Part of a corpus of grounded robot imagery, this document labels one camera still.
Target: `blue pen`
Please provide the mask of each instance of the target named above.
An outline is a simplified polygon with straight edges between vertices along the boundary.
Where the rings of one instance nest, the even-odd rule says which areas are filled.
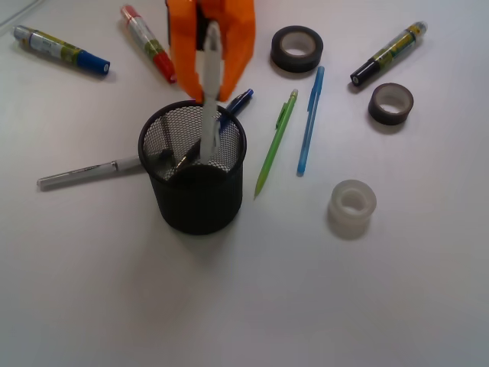
[[[311,98],[309,100],[309,106],[307,112],[306,130],[304,131],[303,147],[300,150],[299,165],[297,166],[297,176],[302,177],[306,170],[307,154],[309,153],[309,146],[311,145],[311,137],[313,136],[314,120],[316,119],[316,111],[318,109],[319,96],[321,96],[322,79],[324,77],[324,67],[318,67],[318,73],[316,74],[316,81],[314,82],[313,90],[311,91]]]
[[[231,103],[226,107],[228,111],[234,116],[237,116],[239,112],[243,110],[246,104],[250,101],[253,96],[253,90],[248,89],[246,92],[240,94],[234,98]],[[221,124],[221,131],[229,124],[230,120],[227,116],[223,115],[219,118],[219,123]],[[185,167],[187,164],[191,163],[200,154],[200,139],[187,151],[185,157],[176,166],[177,169]]]
[[[253,90],[248,89],[243,94],[240,94],[234,98],[226,109],[230,111],[232,115],[237,116],[238,113],[241,112],[246,106],[246,103],[251,99],[251,96],[253,96]],[[221,128],[225,128],[229,123],[229,119],[226,116],[221,116],[221,118],[219,118],[219,122],[221,123]]]

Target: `pen clip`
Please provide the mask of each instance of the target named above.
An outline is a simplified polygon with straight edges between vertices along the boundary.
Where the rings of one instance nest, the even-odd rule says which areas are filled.
[[[278,115],[278,120],[277,123],[275,124],[275,129],[278,129],[280,127],[280,124],[282,123],[282,117],[283,114],[285,113],[285,110],[287,109],[288,102],[285,102],[282,106],[282,109],[280,110],[280,114]]]

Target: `blue marker cap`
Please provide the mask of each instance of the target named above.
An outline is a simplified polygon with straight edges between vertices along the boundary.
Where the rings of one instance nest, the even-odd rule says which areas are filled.
[[[76,59],[76,65],[82,69],[92,71],[97,74],[105,75],[108,73],[110,63],[101,59],[90,52],[81,50]]]

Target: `black tape roll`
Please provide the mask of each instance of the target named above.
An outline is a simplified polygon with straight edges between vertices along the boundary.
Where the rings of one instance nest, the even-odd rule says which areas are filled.
[[[382,105],[396,106],[400,111],[389,112],[383,109]],[[381,124],[399,125],[406,121],[413,106],[413,95],[406,87],[396,83],[387,83],[375,89],[368,104],[368,113]]]
[[[275,64],[291,73],[305,73],[319,65],[322,55],[322,39],[312,29],[292,25],[280,29],[272,40],[271,58]],[[301,50],[304,55],[293,55],[287,50]]]

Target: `white pen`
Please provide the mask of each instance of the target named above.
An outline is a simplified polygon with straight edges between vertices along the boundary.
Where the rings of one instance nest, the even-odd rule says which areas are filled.
[[[41,189],[45,189],[51,185],[66,184],[77,180],[82,180],[87,177],[97,177],[112,172],[126,171],[134,167],[141,166],[139,156],[118,159],[117,161],[98,164],[96,166],[85,167],[79,170],[65,172],[64,174],[55,174],[53,176],[41,178],[37,180],[37,185]]]
[[[204,42],[204,106],[202,109],[202,136],[200,143],[200,161],[207,163],[219,149],[219,123],[217,116],[217,97],[221,88],[221,32],[216,21],[207,28]]]

